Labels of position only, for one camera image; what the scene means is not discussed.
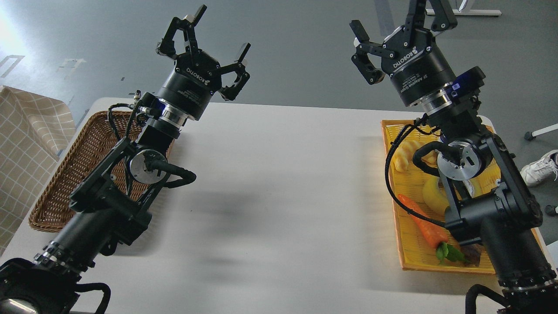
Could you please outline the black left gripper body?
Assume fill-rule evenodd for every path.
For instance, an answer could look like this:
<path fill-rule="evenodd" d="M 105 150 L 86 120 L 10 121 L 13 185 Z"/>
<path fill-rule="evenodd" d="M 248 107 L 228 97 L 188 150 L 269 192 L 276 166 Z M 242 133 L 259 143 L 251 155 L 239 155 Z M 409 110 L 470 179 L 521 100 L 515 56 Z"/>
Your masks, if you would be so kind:
<path fill-rule="evenodd" d="M 213 94 L 221 89 L 221 77 L 209 75 L 219 68 L 219 62 L 199 49 L 197 59 L 192 60 L 190 51 L 179 55 L 174 70 L 169 74 L 157 97 L 199 120 Z"/>

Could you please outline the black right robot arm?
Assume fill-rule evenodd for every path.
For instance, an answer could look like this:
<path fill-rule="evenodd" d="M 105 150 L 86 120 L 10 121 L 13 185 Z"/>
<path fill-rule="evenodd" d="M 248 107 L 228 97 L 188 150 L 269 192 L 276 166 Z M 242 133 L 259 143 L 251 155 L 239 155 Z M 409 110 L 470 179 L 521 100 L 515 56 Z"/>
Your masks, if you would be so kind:
<path fill-rule="evenodd" d="M 435 36 L 458 25 L 446 0 L 430 1 L 434 20 L 425 28 L 426 1 L 411 0 L 405 23 L 383 42 L 371 42 L 359 20 L 351 57 L 369 84 L 388 75 L 405 106 L 420 106 L 424 115 L 406 125 L 389 148 L 385 180 L 397 147 L 411 131 L 429 125 L 441 140 L 425 144 L 413 155 L 424 173 L 438 177 L 449 206 L 445 221 L 428 218 L 402 203 L 387 182 L 392 199 L 408 214 L 447 229 L 460 246 L 481 244 L 496 272 L 502 294 L 480 284 L 466 294 L 466 313 L 476 313 L 482 294 L 502 306 L 500 314 L 555 314 L 557 274 L 547 261 L 532 229 L 543 214 L 501 138 L 478 115 L 478 95 L 486 75 L 475 66 L 455 75 Z"/>

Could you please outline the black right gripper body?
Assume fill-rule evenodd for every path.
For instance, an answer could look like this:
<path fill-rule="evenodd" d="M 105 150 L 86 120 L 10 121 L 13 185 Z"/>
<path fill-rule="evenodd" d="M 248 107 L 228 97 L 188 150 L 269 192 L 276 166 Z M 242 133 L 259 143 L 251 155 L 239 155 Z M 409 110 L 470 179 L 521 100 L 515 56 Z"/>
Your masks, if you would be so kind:
<path fill-rule="evenodd" d="M 382 59 L 382 70 L 390 77 L 405 106 L 452 82 L 456 75 L 426 28 L 413 29 L 413 41 L 404 26 L 399 26 L 383 42 L 392 51 L 393 59 Z"/>

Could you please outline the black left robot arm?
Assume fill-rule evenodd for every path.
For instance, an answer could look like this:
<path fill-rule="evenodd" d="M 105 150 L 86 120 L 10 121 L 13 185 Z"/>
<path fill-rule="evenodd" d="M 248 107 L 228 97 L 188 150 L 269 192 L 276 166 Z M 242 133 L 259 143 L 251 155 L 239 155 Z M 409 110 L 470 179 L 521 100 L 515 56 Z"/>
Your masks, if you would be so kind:
<path fill-rule="evenodd" d="M 174 61 L 174 69 L 155 94 L 129 104 L 132 110 L 121 136 L 107 113 L 117 143 L 70 193 L 75 212 L 66 226 L 31 262 L 13 258 L 1 266 L 3 314 L 69 314 L 81 294 L 101 291 L 97 314 L 106 312 L 111 290 L 105 283 L 81 283 L 94 259 L 131 245 L 147 230 L 148 211 L 163 188 L 193 183 L 196 175 L 166 157 L 188 119 L 198 120 L 218 92 L 233 101 L 250 78 L 244 59 L 250 44 L 226 66 L 199 48 L 195 27 L 207 6 L 196 14 L 174 17 L 156 48 Z"/>

